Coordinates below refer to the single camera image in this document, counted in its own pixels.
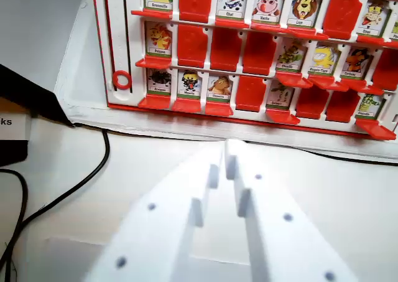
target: black dot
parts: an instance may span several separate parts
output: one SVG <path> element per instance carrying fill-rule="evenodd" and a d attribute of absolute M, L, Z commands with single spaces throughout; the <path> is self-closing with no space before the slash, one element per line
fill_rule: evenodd
<path fill-rule="evenodd" d="M 330 271 L 327 271 L 325 273 L 325 279 L 328 280 L 328 281 L 334 281 L 335 280 L 335 274 L 333 274 Z"/>
<path fill-rule="evenodd" d="M 119 257 L 118 260 L 116 260 L 116 267 L 122 268 L 126 265 L 126 263 L 127 263 L 126 257 Z"/>

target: cartoon lion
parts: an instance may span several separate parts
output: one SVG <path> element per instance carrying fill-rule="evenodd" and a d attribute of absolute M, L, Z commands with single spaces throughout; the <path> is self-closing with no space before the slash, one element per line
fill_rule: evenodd
<path fill-rule="evenodd" d="M 230 84 L 228 78 L 222 76 L 218 78 L 218 80 L 215 81 L 213 86 L 211 86 L 208 90 L 213 92 L 214 94 L 230 95 L 231 92 L 228 90 L 229 85 Z"/>
<path fill-rule="evenodd" d="M 295 0 L 293 14 L 297 19 L 306 19 L 317 11 L 317 0 Z"/>
<path fill-rule="evenodd" d="M 150 28 L 149 37 L 153 44 L 162 50 L 168 50 L 172 43 L 170 32 L 162 24 L 156 24 L 154 27 Z"/>

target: white game frame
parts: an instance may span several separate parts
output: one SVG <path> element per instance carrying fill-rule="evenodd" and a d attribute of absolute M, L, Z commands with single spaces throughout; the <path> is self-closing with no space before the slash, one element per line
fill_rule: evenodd
<path fill-rule="evenodd" d="M 282 14 L 280 17 L 280 26 L 287 27 L 286 22 L 288 18 L 288 11 L 289 5 L 292 0 L 285 0 L 284 6 L 282 8 Z M 320 6 L 320 10 L 317 16 L 317 20 L 315 23 L 316 32 L 322 33 L 322 24 L 323 19 L 326 14 L 326 10 L 328 7 L 328 3 L 330 0 L 322 0 L 322 4 Z M 362 4 L 365 4 L 367 0 L 360 0 Z M 179 10 L 178 10 L 178 0 L 173 1 L 173 13 L 172 19 L 170 21 L 164 21 L 160 19 L 154 19 L 151 17 L 139 17 L 133 16 L 130 14 L 132 10 L 142 10 L 144 6 L 144 0 L 126 0 L 126 11 L 127 11 L 127 24 L 125 22 L 124 17 L 124 0 L 108 0 L 108 7 L 109 9 L 109 28 L 110 31 L 108 32 L 108 22 L 107 22 L 107 11 L 106 11 L 106 4 L 105 0 L 96 0 L 96 11 L 98 15 L 98 29 L 100 34 L 100 43 L 103 55 L 103 66 L 104 66 L 104 75 L 106 80 L 106 92 L 108 102 L 117 105 L 125 105 L 125 106 L 137 106 L 139 102 L 145 98 L 146 96 L 146 89 L 147 89 L 147 79 L 146 79 L 146 69 L 136 67 L 135 63 L 142 59 L 145 56 L 145 45 L 143 40 L 145 40 L 144 36 L 144 21 L 157 21 L 157 22 L 165 22 L 167 23 L 167 28 L 172 32 L 172 64 L 170 66 L 169 72 L 172 74 L 172 90 L 171 90 L 171 97 L 170 97 L 170 106 L 167 110 L 171 110 L 171 107 L 174 104 L 174 101 L 177 97 L 177 69 L 192 69 L 198 70 L 200 73 L 203 72 L 200 76 L 202 77 L 202 84 L 203 86 L 207 86 L 207 79 L 208 73 L 223 73 L 228 75 L 230 79 L 234 81 L 232 94 L 231 94 L 231 109 L 233 111 L 233 115 L 230 118 L 238 118 L 238 119 L 245 119 L 245 120 L 255 120 L 255 121 L 265 121 L 265 122 L 273 122 L 269 119 L 266 114 L 266 99 L 269 92 L 269 86 L 272 83 L 274 76 L 275 76 L 275 65 L 276 65 L 276 57 L 280 52 L 282 37 L 280 34 L 275 35 L 275 42 L 277 43 L 277 48 L 274 55 L 274 62 L 271 66 L 270 72 L 268 76 L 261 76 L 261 75 L 253 75 L 248 73 L 243 73 L 243 66 L 242 66 L 242 52 L 244 50 L 244 46 L 246 43 L 246 36 L 247 32 L 251 29 L 241 29 L 242 35 L 238 35 L 242 38 L 242 47 L 241 47 L 241 56 L 239 62 L 236 67 L 236 72 L 224 72 L 224 71 L 217 71 L 210 69 L 210 50 L 211 50 L 211 40 L 213 35 L 213 28 L 215 24 L 215 12 L 216 12 L 216 0 L 211 1 L 211 9 L 210 15 L 208 18 L 207 24 L 195 23 L 195 22 L 187 22 L 187 21 L 180 21 L 179 20 Z M 254 7 L 254 0 L 247 0 L 244 22 L 246 24 L 251 23 L 251 7 Z M 362 15 L 363 10 L 365 9 L 366 5 L 362 6 L 362 10 L 360 15 Z M 386 42 L 391 41 L 389 39 L 389 35 L 391 33 L 392 27 L 397 19 L 397 9 L 398 5 L 394 0 L 389 0 L 389 8 L 391 9 L 391 15 L 389 20 L 387 21 L 386 28 L 382 37 Z M 181 67 L 178 65 L 177 59 L 177 32 L 178 32 L 178 24 L 179 23 L 187 23 L 187 24 L 195 24 L 197 26 L 203 27 L 203 32 L 208 36 L 208 52 L 205 59 L 204 68 L 194 68 L 194 67 Z M 336 81 L 340 81 L 340 72 L 344 65 L 344 61 L 346 56 L 348 55 L 349 49 L 351 46 L 359 45 L 355 42 L 357 38 L 357 34 L 355 33 L 356 27 L 353 29 L 351 33 L 350 40 L 339 40 L 339 39 L 330 39 L 326 42 L 338 42 L 339 50 L 341 51 L 341 55 L 339 58 L 338 65 L 336 66 L 334 77 Z M 108 36 L 112 38 L 112 47 L 109 44 Z M 128 50 L 130 53 L 130 58 L 127 56 L 127 41 L 128 41 Z M 305 56 L 305 60 L 302 65 L 301 73 L 303 77 L 308 77 L 308 68 L 311 62 L 313 51 L 317 45 L 317 41 L 307 41 L 306 45 L 308 46 L 307 54 Z M 377 65 L 377 62 L 382 54 L 382 49 L 376 49 L 374 45 L 367 45 L 372 50 L 372 54 L 374 56 L 373 61 L 369 67 L 368 73 L 366 75 L 366 82 L 368 85 L 372 85 L 372 75 L 374 72 L 374 68 Z M 112 61 L 111 61 L 111 52 L 113 53 L 113 60 L 115 64 L 115 71 L 116 70 L 124 70 L 126 72 L 130 72 L 131 69 L 131 78 L 132 78 L 132 90 L 115 90 L 114 85 L 112 83 Z M 251 112 L 251 111 L 241 111 L 236 110 L 236 92 L 238 88 L 238 79 L 239 75 L 252 75 L 256 77 L 263 77 L 266 79 L 264 82 L 267 85 L 266 93 L 264 95 L 264 100 L 261 104 L 260 111 L 258 113 Z M 127 80 L 124 81 L 122 76 L 119 76 L 119 83 L 123 85 L 127 83 Z M 204 114 L 205 111 L 205 103 L 206 103 L 206 88 L 202 88 L 201 93 L 201 114 Z M 290 113 L 295 115 L 295 109 L 297 100 L 300 95 L 301 88 L 295 88 L 294 96 L 290 104 Z M 364 93 L 358 93 L 361 99 L 358 102 L 356 107 L 356 111 L 353 113 L 351 120 L 349 123 L 339 123 L 334 121 L 326 121 L 326 109 L 328 108 L 328 104 L 331 98 L 333 91 L 328 90 L 329 97 L 326 102 L 325 108 L 321 113 L 321 117 L 319 120 L 308 119 L 308 118 L 300 118 L 300 123 L 297 126 L 309 127 L 309 128 L 320 128 L 320 129 L 332 129 L 337 131 L 347 131 L 352 133 L 365 133 L 363 130 L 358 128 L 355 124 L 356 118 L 354 117 L 356 111 L 359 108 L 359 104 L 364 96 Z M 394 131 L 395 127 L 397 126 L 397 114 L 398 114 L 398 96 L 396 96 L 396 92 L 385 91 L 384 98 L 386 102 L 382 107 L 377 120 L 379 121 L 380 125 L 385 126 L 387 129 Z"/>

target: white surface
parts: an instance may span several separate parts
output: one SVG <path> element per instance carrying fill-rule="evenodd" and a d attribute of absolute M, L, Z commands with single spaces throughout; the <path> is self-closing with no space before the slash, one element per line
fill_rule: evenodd
<path fill-rule="evenodd" d="M 53 91 L 81 0 L 0 0 L 0 63 Z"/>
<path fill-rule="evenodd" d="M 21 282 L 45 281 L 50 264 L 46 240 L 107 243 L 131 203 L 187 156 L 213 145 L 115 134 L 109 138 L 111 156 L 101 175 L 23 234 L 15 255 Z M 396 167 L 335 161 L 277 146 L 248 146 L 280 173 L 278 179 L 360 281 L 396 280 Z M 84 178 L 103 153 L 97 131 L 34 120 L 27 160 L 9 167 L 21 172 L 29 184 L 28 215 Z M 0 174 L 0 186 L 0 243 L 4 243 L 19 212 L 21 187 L 15 177 L 5 174 Z M 231 181 L 220 181 L 218 190 L 210 192 L 206 224 L 195 232 L 193 255 L 248 263 L 244 220 L 235 216 L 233 196 Z"/>

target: white label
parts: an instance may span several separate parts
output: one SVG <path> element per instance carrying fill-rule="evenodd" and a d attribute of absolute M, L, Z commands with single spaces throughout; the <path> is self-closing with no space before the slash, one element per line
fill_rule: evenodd
<path fill-rule="evenodd" d="M 253 15 L 253 19 L 257 21 L 264 21 L 264 22 L 277 22 L 278 17 L 276 16 L 263 16 L 261 14 L 255 14 Z"/>
<path fill-rule="evenodd" d="M 367 34 L 367 35 L 373 35 L 373 36 L 378 36 L 378 35 L 379 35 L 379 30 L 360 28 L 360 30 L 358 31 L 358 33 Z"/>
<path fill-rule="evenodd" d="M 148 49 L 148 52 L 156 53 L 156 54 L 164 54 L 164 55 L 171 55 L 172 54 L 171 50 L 162 50 L 162 49 L 157 49 L 155 47 L 150 47 Z"/>
<path fill-rule="evenodd" d="M 300 66 L 297 64 L 286 64 L 286 63 L 277 63 L 277 68 L 287 68 L 287 69 L 300 69 Z"/>
<path fill-rule="evenodd" d="M 330 68 L 322 68 L 322 67 L 310 67 L 311 72 L 320 72 L 320 73 L 331 73 Z"/>
<path fill-rule="evenodd" d="M 237 19 L 242 19 L 242 13 L 241 12 L 234 12 L 234 11 L 227 11 L 227 10 L 220 10 L 218 11 L 219 16 L 228 16 L 228 17 L 235 17 Z"/>
<path fill-rule="evenodd" d="M 166 4 L 166 3 L 159 3 L 159 2 L 148 2 L 148 7 L 152 8 L 157 8 L 157 9 L 166 9 L 166 10 L 172 10 L 173 5 L 172 4 Z"/>
<path fill-rule="evenodd" d="M 291 25 L 300 25 L 306 27 L 312 26 L 312 21 L 306 21 L 305 19 L 288 19 L 287 23 Z"/>

